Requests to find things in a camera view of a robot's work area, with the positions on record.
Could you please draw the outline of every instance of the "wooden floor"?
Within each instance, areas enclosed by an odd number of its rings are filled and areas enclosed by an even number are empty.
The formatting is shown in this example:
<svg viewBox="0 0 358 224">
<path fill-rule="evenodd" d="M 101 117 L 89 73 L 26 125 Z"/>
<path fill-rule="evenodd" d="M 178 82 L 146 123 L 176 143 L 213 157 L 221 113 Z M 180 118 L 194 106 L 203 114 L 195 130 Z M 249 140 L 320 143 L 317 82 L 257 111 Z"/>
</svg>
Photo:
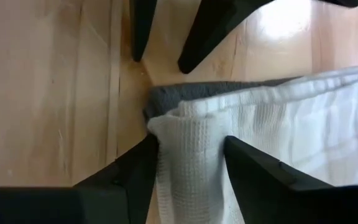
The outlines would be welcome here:
<svg viewBox="0 0 358 224">
<path fill-rule="evenodd" d="M 158 0 L 135 63 L 128 0 L 0 0 L 0 185 L 67 186 L 104 167 L 145 136 L 151 86 L 358 65 L 358 8 L 276 0 L 182 75 L 176 61 L 199 3 Z"/>
</svg>

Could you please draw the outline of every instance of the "hardwood floor plank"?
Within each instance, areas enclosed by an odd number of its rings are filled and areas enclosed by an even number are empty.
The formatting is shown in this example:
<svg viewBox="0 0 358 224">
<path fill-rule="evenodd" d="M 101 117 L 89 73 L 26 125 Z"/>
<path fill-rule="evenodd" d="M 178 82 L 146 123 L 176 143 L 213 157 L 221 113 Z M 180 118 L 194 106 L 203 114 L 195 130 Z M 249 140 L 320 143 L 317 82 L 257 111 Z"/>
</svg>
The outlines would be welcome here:
<svg viewBox="0 0 358 224">
<path fill-rule="evenodd" d="M 75 3 L 0 0 L 0 185 L 70 182 Z"/>
<path fill-rule="evenodd" d="M 358 8 L 318 3 L 315 16 L 313 71 L 322 72 L 358 65 Z"/>
<path fill-rule="evenodd" d="M 110 0 L 85 0 L 75 82 L 73 177 L 77 183 L 106 165 L 110 86 Z"/>
<path fill-rule="evenodd" d="M 311 72 L 310 0 L 278 0 L 238 29 L 231 80 L 261 81 Z"/>
<path fill-rule="evenodd" d="M 117 122 L 119 114 L 119 80 L 121 72 L 122 0 L 111 1 L 109 123 L 106 164 L 117 157 Z"/>
</svg>

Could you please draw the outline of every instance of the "waffle weave towel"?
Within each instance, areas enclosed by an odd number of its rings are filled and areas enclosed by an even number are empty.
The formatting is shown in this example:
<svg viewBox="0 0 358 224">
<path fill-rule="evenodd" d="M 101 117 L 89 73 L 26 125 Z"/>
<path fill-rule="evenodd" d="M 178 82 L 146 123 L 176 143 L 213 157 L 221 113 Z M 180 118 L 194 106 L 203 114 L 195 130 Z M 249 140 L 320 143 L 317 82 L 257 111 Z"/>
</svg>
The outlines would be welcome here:
<svg viewBox="0 0 358 224">
<path fill-rule="evenodd" d="M 148 128 L 160 141 L 162 223 L 243 223 L 227 135 L 330 184 L 358 184 L 358 67 L 182 101 Z"/>
<path fill-rule="evenodd" d="M 197 100 L 258 86 L 277 86 L 293 78 L 264 82 L 203 82 L 156 86 L 150 90 L 149 101 L 144 109 L 145 120 L 161 116 L 176 108 L 183 100 Z"/>
</svg>

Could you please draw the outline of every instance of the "white towel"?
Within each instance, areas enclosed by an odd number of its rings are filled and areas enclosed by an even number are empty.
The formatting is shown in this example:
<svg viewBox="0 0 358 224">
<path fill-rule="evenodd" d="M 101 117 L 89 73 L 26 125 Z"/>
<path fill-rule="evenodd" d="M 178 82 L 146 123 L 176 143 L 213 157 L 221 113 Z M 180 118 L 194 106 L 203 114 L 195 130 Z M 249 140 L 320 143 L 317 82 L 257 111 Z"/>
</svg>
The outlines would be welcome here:
<svg viewBox="0 0 358 224">
<path fill-rule="evenodd" d="M 160 141 L 162 223 L 243 223 L 227 135 L 330 184 L 358 184 L 358 67 L 183 101 L 148 128 Z"/>
</svg>

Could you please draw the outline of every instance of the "towel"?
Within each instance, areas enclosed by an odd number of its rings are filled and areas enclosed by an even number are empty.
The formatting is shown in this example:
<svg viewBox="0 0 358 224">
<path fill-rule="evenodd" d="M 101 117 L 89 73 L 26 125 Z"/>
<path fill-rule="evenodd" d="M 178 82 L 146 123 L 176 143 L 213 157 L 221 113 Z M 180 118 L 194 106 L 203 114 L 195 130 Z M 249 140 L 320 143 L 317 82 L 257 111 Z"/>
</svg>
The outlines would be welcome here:
<svg viewBox="0 0 358 224">
<path fill-rule="evenodd" d="M 228 135 L 329 184 L 358 184 L 358 67 L 182 101 L 148 128 L 160 142 L 162 223 L 243 223 Z"/>
<path fill-rule="evenodd" d="M 149 121 L 150 118 L 164 115 L 176 108 L 182 100 L 197 100 L 258 86 L 276 86 L 292 79 L 294 78 L 264 82 L 204 82 L 156 86 L 150 90 L 149 101 L 144 109 L 144 117 L 146 121 Z"/>
</svg>

